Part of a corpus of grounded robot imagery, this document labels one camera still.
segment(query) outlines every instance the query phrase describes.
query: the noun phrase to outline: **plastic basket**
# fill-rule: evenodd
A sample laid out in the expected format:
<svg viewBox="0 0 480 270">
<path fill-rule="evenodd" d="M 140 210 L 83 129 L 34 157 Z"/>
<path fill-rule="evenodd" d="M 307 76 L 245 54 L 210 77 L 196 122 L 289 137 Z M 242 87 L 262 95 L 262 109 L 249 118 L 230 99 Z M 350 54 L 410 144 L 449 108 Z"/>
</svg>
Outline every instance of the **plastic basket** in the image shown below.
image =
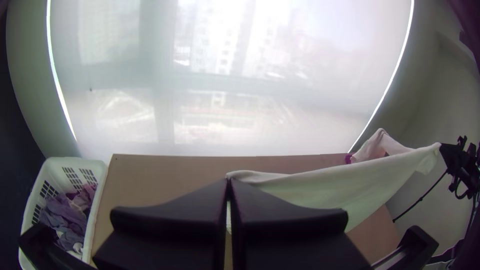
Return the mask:
<svg viewBox="0 0 480 270">
<path fill-rule="evenodd" d="M 55 197 L 59 193 L 73 193 L 82 190 L 83 185 L 97 185 L 83 242 L 81 260 L 90 263 L 94 227 L 107 177 L 107 166 L 103 161 L 87 160 L 79 157 L 50 157 L 41 166 L 35 180 L 25 211 L 21 234 L 40 221 L 40 211 L 45 207 L 46 197 Z M 18 261 L 24 270 L 35 270 L 23 252 L 18 250 Z"/>
</svg>

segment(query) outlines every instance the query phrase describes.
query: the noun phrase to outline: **white fabric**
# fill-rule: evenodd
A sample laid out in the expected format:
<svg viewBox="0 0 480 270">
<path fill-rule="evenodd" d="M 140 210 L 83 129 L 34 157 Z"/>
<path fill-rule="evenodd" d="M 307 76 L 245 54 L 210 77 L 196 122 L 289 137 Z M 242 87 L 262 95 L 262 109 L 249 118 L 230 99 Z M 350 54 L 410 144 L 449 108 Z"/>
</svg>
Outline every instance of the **white fabric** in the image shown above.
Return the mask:
<svg viewBox="0 0 480 270">
<path fill-rule="evenodd" d="M 295 205 L 342 208 L 348 212 L 348 232 L 385 204 L 414 172 L 428 174 L 437 162 L 440 145 L 404 147 L 379 129 L 353 155 L 352 164 L 296 174 L 238 170 L 226 178 L 249 183 Z"/>
</svg>

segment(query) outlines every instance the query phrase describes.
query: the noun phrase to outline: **wooden board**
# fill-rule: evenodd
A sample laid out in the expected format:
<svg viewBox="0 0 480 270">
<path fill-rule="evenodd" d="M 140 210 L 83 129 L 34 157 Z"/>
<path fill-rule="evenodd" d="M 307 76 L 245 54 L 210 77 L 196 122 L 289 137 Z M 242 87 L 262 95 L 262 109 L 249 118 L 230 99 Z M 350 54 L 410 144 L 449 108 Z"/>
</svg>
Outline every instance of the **wooden board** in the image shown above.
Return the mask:
<svg viewBox="0 0 480 270">
<path fill-rule="evenodd" d="M 185 157 L 114 154 L 108 168 L 95 224 L 94 255 L 113 231 L 116 206 L 162 204 L 225 177 L 236 170 L 294 174 L 345 164 L 345 154 L 266 157 Z M 399 243 L 385 206 L 348 233 L 360 252 L 374 262 Z"/>
</svg>

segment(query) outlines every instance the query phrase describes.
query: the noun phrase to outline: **curved white wall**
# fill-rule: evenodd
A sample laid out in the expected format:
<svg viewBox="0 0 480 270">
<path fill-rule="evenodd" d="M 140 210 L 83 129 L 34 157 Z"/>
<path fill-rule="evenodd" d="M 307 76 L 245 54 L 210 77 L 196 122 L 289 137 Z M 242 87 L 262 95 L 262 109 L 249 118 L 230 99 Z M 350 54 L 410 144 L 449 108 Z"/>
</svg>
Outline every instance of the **curved white wall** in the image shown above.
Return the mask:
<svg viewBox="0 0 480 270">
<path fill-rule="evenodd" d="M 47 47 L 47 0 L 8 6 L 6 50 L 18 105 L 38 147 L 48 157 L 79 157 L 55 87 Z"/>
</svg>

